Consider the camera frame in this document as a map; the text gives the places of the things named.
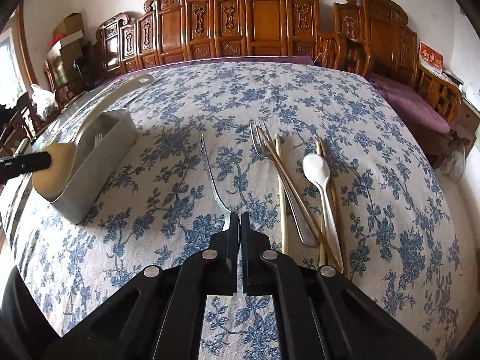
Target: window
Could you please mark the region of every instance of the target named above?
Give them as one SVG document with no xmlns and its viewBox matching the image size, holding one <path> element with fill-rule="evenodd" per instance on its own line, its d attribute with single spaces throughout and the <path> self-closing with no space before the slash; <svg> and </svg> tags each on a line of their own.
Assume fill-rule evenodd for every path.
<svg viewBox="0 0 480 360">
<path fill-rule="evenodd" d="M 17 99 L 25 93 L 20 69 L 15 56 L 11 28 L 0 35 L 0 104 L 13 108 Z"/>
</svg>

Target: white plastic spoon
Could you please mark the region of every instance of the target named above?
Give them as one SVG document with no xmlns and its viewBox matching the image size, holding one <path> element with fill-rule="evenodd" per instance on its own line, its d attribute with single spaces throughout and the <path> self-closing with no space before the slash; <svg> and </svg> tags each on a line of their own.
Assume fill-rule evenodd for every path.
<svg viewBox="0 0 480 360">
<path fill-rule="evenodd" d="M 340 272 L 343 273 L 342 253 L 338 241 L 337 226 L 335 225 L 332 207 L 326 192 L 328 180 L 330 180 L 330 168 L 327 161 L 318 154 L 307 154 L 303 157 L 302 166 L 305 177 L 320 191 L 328 245 L 338 261 Z"/>
</svg>

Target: blue floral pattern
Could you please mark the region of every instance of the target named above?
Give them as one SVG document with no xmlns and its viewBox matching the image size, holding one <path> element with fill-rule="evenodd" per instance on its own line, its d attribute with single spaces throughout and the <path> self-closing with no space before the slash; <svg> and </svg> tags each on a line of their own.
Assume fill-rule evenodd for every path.
<svg viewBox="0 0 480 360">
<path fill-rule="evenodd" d="M 152 74 L 155 83 L 110 107 L 128 107 L 140 134 L 83 223 L 61 218 L 28 176 L 11 180 L 0 197 L 22 277 L 60 334 L 143 267 L 181 264 L 222 230 L 224 218 L 198 155 L 201 132 L 222 199 L 249 211 L 253 228 L 281 249 L 277 176 L 249 134 L 250 120 L 264 120 L 282 135 L 286 165 L 317 215 L 321 204 L 301 160 L 315 140 L 325 139 L 341 199 L 347 277 L 438 358 L 455 347 L 474 316 L 474 246 L 457 237 L 421 149 L 362 77 L 246 62 Z M 52 140 L 67 142 L 97 101 Z M 318 266 L 318 248 L 301 245 L 294 228 L 289 231 L 292 258 Z M 279 359 L 271 299 L 239 292 L 208 298 L 200 357 Z"/>
</svg>

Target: silver fork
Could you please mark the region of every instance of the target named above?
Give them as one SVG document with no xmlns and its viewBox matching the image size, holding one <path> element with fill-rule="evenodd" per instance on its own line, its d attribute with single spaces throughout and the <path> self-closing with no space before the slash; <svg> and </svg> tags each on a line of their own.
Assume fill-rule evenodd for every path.
<svg viewBox="0 0 480 360">
<path fill-rule="evenodd" d="M 265 125 L 265 122 L 263 122 L 263 129 L 268 137 L 268 140 L 275 145 L 273 142 L 272 136 L 270 135 L 267 126 Z M 250 133 L 251 133 L 251 140 L 253 142 L 253 146 L 255 147 L 255 151 L 257 154 L 262 157 L 266 158 L 267 160 L 271 161 L 273 165 L 275 165 L 275 168 L 277 169 L 277 173 L 280 176 L 280 179 L 282 180 L 283 188 L 285 190 L 285 194 L 287 199 L 289 200 L 290 207 L 292 209 L 292 214 L 293 214 L 293 219 L 295 220 L 295 225 L 297 226 L 298 230 L 298 235 L 300 236 L 300 240 L 307 246 L 316 246 L 319 243 L 319 240 L 315 233 L 312 231 L 310 228 L 308 222 L 306 221 L 303 211 L 300 208 L 299 204 L 297 203 L 297 200 L 295 199 L 295 195 L 293 194 L 293 191 L 290 188 L 290 185 L 287 183 L 285 180 L 285 177 L 283 173 L 277 168 L 277 165 L 272 159 L 272 154 L 269 152 L 267 146 L 265 143 L 262 141 L 262 138 L 258 132 L 258 126 L 256 123 L 251 123 L 250 122 Z"/>
<path fill-rule="evenodd" d="M 230 216 L 232 210 L 229 210 L 227 208 L 227 206 L 224 204 L 224 202 L 222 202 L 222 199 L 220 199 L 220 196 L 218 195 L 217 186 L 215 185 L 215 181 L 213 181 L 212 170 L 210 169 L 210 164 L 208 163 L 207 150 L 205 148 L 205 139 L 203 138 L 203 134 L 200 134 L 198 136 L 198 151 L 200 152 L 200 156 L 202 157 L 203 166 L 207 171 L 208 181 L 210 182 L 210 186 L 212 187 L 213 197 L 225 216 L 225 223 L 223 224 L 222 230 L 228 230 L 230 228 Z"/>
<path fill-rule="evenodd" d="M 95 134 L 95 143 L 94 143 L 94 147 L 97 147 L 100 142 L 102 141 L 103 139 L 103 135 L 102 134 Z"/>
</svg>

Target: purple cushion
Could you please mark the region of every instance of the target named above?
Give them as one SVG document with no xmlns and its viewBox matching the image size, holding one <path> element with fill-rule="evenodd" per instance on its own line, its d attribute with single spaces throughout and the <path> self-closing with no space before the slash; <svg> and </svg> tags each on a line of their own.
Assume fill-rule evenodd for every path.
<svg viewBox="0 0 480 360">
<path fill-rule="evenodd" d="M 416 124 L 441 134 L 450 132 L 448 123 L 411 87 L 378 74 L 372 74 L 369 81 L 407 126 Z"/>
</svg>

